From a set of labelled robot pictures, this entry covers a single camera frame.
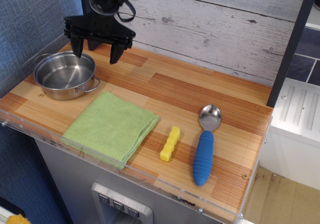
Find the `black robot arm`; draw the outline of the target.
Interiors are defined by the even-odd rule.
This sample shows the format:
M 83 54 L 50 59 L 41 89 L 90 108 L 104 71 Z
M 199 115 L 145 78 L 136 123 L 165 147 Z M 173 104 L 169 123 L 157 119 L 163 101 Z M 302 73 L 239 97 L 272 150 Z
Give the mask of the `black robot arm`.
M 118 62 L 123 52 L 132 47 L 136 36 L 131 29 L 120 24 L 115 15 L 119 15 L 119 8 L 126 4 L 133 16 L 122 22 L 134 19 L 136 11 L 129 0 L 88 0 L 91 12 L 82 16 L 68 16 L 64 18 L 65 35 L 70 39 L 73 54 L 81 57 L 84 40 L 91 40 L 111 45 L 110 63 Z

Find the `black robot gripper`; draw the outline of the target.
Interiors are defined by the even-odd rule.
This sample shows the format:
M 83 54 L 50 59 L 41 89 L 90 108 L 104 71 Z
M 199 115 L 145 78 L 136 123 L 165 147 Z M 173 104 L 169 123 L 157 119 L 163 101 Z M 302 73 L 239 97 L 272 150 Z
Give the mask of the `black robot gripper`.
M 73 54 L 80 58 L 83 52 L 84 39 L 112 44 L 110 64 L 119 61 L 123 52 L 131 48 L 135 32 L 120 24 L 114 16 L 103 16 L 90 12 L 82 16 L 64 18 L 65 35 L 70 38 Z

